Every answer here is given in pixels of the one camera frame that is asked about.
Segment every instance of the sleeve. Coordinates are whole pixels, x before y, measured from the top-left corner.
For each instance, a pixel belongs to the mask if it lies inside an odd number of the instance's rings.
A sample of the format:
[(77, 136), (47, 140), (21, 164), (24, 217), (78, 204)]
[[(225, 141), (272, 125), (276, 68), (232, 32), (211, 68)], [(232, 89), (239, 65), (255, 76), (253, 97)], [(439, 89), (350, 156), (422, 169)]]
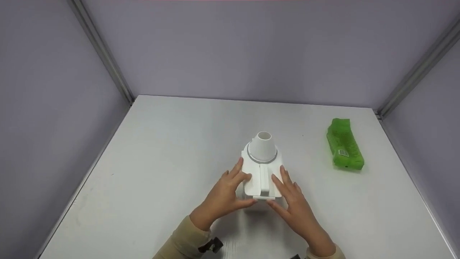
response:
[(203, 255), (198, 248), (209, 241), (211, 232), (205, 232), (193, 225), (186, 216), (160, 248), (153, 259), (198, 259)]
[(314, 256), (311, 252), (310, 249), (307, 249), (307, 258), (306, 259), (345, 259), (345, 255), (340, 249), (339, 246), (335, 245), (335, 253), (331, 256), (328, 257), (317, 257)]

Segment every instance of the white plastic base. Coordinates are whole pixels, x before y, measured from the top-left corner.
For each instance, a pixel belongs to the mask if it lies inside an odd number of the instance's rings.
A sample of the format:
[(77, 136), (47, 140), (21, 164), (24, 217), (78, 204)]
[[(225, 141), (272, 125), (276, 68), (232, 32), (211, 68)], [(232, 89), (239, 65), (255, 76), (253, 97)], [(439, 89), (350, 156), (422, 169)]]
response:
[(272, 150), (275, 149), (275, 157), (270, 159), (269, 162), (260, 162), (254, 159), (248, 152), (249, 142), (244, 149), (241, 151), (241, 156), (244, 159), (242, 171), (245, 173), (252, 174), (251, 180), (242, 183), (237, 190), (237, 195), (242, 199), (257, 199), (259, 202), (254, 206), (246, 209), (249, 211), (265, 211), (268, 209), (268, 206), (265, 200), (275, 200), (278, 203), (282, 203), (282, 195), (279, 192), (278, 188), (274, 185), (273, 181), (271, 180), (271, 175), (274, 174), (280, 181), (281, 174), (280, 174), (280, 166), (283, 164), (281, 152), (275, 146), (273, 140), (271, 139), (271, 145), (273, 147), (268, 146), (267, 148), (271, 148)]

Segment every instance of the green package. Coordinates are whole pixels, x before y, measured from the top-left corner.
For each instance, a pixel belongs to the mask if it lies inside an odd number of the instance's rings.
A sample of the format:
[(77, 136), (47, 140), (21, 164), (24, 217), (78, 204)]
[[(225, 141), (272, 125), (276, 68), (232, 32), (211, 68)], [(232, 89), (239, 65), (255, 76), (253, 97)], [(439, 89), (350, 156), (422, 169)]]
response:
[(350, 119), (335, 118), (326, 134), (332, 152), (333, 164), (339, 168), (361, 170), (364, 158), (356, 144), (350, 127)]

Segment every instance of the white cone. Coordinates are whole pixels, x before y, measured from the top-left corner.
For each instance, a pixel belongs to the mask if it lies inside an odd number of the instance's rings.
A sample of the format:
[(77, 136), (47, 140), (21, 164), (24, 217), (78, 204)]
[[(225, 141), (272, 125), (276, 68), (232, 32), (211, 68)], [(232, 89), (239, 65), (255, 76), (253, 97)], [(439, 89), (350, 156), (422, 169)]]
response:
[(258, 162), (270, 162), (276, 157), (276, 147), (270, 133), (257, 133), (248, 147), (249, 155)]

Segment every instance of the aluminum corner post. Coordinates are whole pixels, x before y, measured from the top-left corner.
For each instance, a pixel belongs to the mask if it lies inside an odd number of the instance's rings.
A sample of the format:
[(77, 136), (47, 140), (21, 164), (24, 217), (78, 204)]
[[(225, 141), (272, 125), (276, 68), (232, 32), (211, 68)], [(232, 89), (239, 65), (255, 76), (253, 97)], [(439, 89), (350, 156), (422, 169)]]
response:
[(115, 83), (115, 86), (118, 88), (120, 94), (129, 104), (129, 106), (131, 106), (135, 98), (129, 89), (128, 84), (126, 83), (125, 78), (121, 74), (120, 68), (118, 67), (109, 48), (107, 47), (107, 44), (105, 44), (105, 41), (103, 40), (101, 34), (96, 28), (96, 25), (91, 19), (88, 8), (85, 6), (83, 0), (68, 0), (67, 2), (77, 17), (78, 21), (80, 22), (81, 27), (85, 31), (94, 49), (98, 53), (102, 63), (109, 72), (110, 77)]
[(385, 119), (401, 101), (420, 83), (430, 72), (439, 60), (456, 44), (460, 39), (460, 14), (442, 32), (442, 34), (431, 45), (428, 51), (412, 67), (404, 78), (399, 82), (390, 96), (378, 108), (377, 114)]

